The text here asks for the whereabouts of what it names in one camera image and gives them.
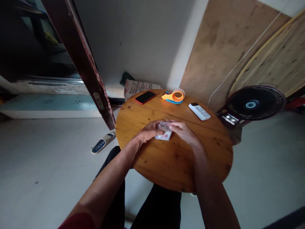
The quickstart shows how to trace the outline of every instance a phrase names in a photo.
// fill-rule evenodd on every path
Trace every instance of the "wooden board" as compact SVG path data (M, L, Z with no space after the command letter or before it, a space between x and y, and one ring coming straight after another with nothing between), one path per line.
M224 181L233 161L232 143L225 127L210 109L190 96L186 96L181 104L172 104L161 99L165 91L153 90L157 96L144 105L134 100L144 92L134 95L124 103L116 123L120 148L124 148L150 121L156 119L185 121L204 144L216 173L221 181ZM201 121L188 107L191 102L199 103L211 118ZM177 134L172 133L170 141L153 138L141 146L133 167L151 182L167 189L196 192L193 160L191 147Z
M207 105L210 95L278 13L256 0L209 0L180 87L186 94ZM281 14L230 74L211 99L209 108L212 111L225 104L241 69L289 19Z
M275 87L286 97L305 86L305 11L285 24L250 59L229 96L253 85Z

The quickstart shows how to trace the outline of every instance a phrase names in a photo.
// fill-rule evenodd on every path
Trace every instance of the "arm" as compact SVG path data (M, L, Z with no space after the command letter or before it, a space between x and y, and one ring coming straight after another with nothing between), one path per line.
M164 132L157 130L159 120L150 122L122 149L119 154L101 171L90 185L67 219L77 213L88 213L95 227L100 228L105 214L118 192L129 169L133 166L137 151L141 145Z
M196 192L205 227L240 228L226 190L215 174L199 138L185 122L174 121L169 128L193 149Z

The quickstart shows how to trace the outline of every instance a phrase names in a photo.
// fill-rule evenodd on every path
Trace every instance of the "white remote control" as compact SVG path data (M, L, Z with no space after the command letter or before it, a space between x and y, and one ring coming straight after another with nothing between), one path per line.
M211 116L201 107L198 103L190 103L188 105L189 108L200 118L200 120L204 121L209 119Z

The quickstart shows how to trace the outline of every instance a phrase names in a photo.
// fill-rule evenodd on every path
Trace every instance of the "slipper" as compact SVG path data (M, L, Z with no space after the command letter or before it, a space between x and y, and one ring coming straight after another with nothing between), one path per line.
M106 147L115 138L114 133L106 134L102 139L100 139L96 145L92 148L92 154L98 154L103 148Z

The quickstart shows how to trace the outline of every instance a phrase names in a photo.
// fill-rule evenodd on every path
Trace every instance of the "black fan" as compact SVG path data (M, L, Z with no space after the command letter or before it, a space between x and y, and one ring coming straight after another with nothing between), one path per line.
M223 124L233 129L239 122L269 118L285 103L285 96L276 88L250 86L235 92L216 114Z

